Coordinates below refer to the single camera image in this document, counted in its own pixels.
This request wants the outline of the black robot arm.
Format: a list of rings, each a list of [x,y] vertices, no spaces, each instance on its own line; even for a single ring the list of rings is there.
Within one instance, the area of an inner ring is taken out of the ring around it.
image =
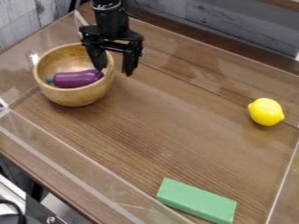
[[[107,51],[123,54],[121,72],[131,76],[143,56],[144,36],[129,28],[131,17],[123,0],[92,0],[96,24],[79,28],[93,67],[101,71],[108,66]]]

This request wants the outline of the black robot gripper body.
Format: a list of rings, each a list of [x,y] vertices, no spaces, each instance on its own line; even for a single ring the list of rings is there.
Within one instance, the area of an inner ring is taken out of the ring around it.
[[[129,13],[121,2],[92,2],[95,25],[79,28],[81,44],[103,45],[105,50],[123,52],[127,49],[143,55],[144,36],[129,28]]]

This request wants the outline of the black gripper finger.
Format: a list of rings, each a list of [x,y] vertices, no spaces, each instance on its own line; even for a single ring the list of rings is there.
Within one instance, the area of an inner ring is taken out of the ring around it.
[[[124,50],[121,72],[125,74],[125,76],[131,76],[134,74],[134,71],[138,68],[139,64],[139,57],[140,57],[139,51],[131,49]]]
[[[108,65],[107,50],[103,45],[85,44],[93,67],[101,71]]]

